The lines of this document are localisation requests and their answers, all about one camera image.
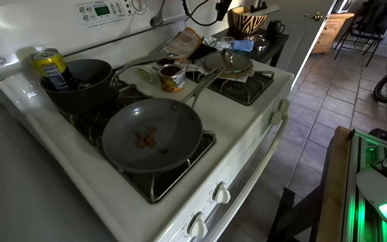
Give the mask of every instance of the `stovetop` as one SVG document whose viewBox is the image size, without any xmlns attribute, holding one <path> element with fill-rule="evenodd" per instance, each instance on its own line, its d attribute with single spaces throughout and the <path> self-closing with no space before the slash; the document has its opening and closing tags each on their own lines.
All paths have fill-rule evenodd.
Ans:
<svg viewBox="0 0 387 242">
<path fill-rule="evenodd" d="M 187 71 L 185 76 L 197 83 L 204 75 L 200 71 Z M 208 89 L 244 106 L 250 106 L 273 83 L 273 78 L 274 72 L 271 71 L 256 71 L 246 82 L 218 78 Z"/>
<path fill-rule="evenodd" d="M 99 111 L 89 113 L 82 117 L 64 114 L 75 129 L 103 156 L 102 133 L 110 118 L 125 106 L 152 98 L 137 90 L 134 85 L 119 82 L 118 98 L 102 107 Z M 212 132 L 203 132 L 201 141 L 195 153 L 180 167 L 157 173 L 132 173 L 122 171 L 117 164 L 107 161 L 149 201 L 160 201 L 176 183 L 203 157 L 203 154 L 215 144 L 216 138 Z"/>
</svg>

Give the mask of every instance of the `white stove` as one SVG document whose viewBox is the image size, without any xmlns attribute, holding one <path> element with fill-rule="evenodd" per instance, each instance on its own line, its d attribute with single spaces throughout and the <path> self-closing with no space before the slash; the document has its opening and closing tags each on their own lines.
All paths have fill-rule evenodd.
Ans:
<svg viewBox="0 0 387 242">
<path fill-rule="evenodd" d="M 58 0 L 58 4 L 67 5 L 70 2 Z M 87 2 L 75 1 L 75 4 L 71 2 L 71 7 L 76 9 L 78 7 L 84 7 L 84 4 L 87 7 Z M 19 13 L 36 8 L 36 5 L 29 7 L 23 4 L 17 4 L 16 7 L 20 9 Z M 3 5 L 0 7 L 0 13 L 11 8 L 11 5 Z M 62 52 L 72 52 L 66 56 L 66 60 L 93 58 L 106 60 L 113 67 L 118 67 L 130 59 L 148 54 L 158 43 L 168 40 L 168 37 L 175 36 L 177 31 L 183 29 L 184 21 L 150 31 L 146 31 L 146 27 L 140 24 L 141 29 L 127 31 L 133 28 L 133 20 L 145 23 L 154 12 L 149 8 L 141 8 L 138 13 L 111 16 L 115 19 L 121 17 L 121 20 L 102 20 L 99 24 L 103 27 L 99 27 L 99 24 L 93 27 L 84 23 L 79 24 L 78 21 L 80 20 L 74 17 L 70 24 L 75 25 L 78 23 L 74 32 L 82 32 L 82 37 L 95 37 L 95 33 L 90 29 L 95 29 L 95 32 L 115 29 L 121 32 L 123 29 L 125 32 L 122 31 L 121 35 L 144 32 L 84 51 L 80 51 L 78 46 L 90 47 L 97 44 L 94 43 L 97 37 L 94 41 L 84 40 L 82 43 L 80 39 L 67 35 L 71 39 L 70 44 L 54 39 L 48 41 L 48 47 L 63 50 Z M 7 19 L 1 17 L 0 21 L 1 24 L 5 21 L 8 24 Z M 0 28 L 0 36 L 4 31 L 12 35 L 8 37 L 21 39 L 21 33 L 13 35 L 9 29 L 4 28 Z M 274 142 L 269 148 L 265 148 L 265 154 L 259 152 L 252 156 L 261 141 L 271 133 L 271 125 L 286 119 L 289 107 L 286 98 L 293 82 L 293 74 L 254 62 L 254 71 L 274 72 L 273 83 L 250 106 L 240 105 L 212 90 L 204 90 L 197 99 L 195 110 L 201 118 L 204 130 L 211 130 L 216 141 L 195 167 L 172 187 L 165 197 L 158 203 L 149 203 L 58 111 L 32 75 L 19 68 L 21 66 L 21 55 L 15 55 L 16 51 L 13 50 L 24 48 L 28 44 L 13 43 L 0 51 L 0 60 L 1 56 L 5 58 L 5 63 L 0 64 L 0 89 L 21 111 L 25 126 L 55 157 L 118 240 L 166 242 L 192 240 L 193 238 L 216 240 L 262 173 L 285 126 L 281 125 Z M 196 85 L 192 80 L 187 80 L 180 93 L 165 93 L 160 89 L 158 82 L 150 83 L 142 80 L 136 67 L 126 70 L 119 78 L 126 83 L 136 85 L 146 95 L 179 101 Z M 216 224 L 207 226 L 211 220 L 215 220 Z"/>
</svg>

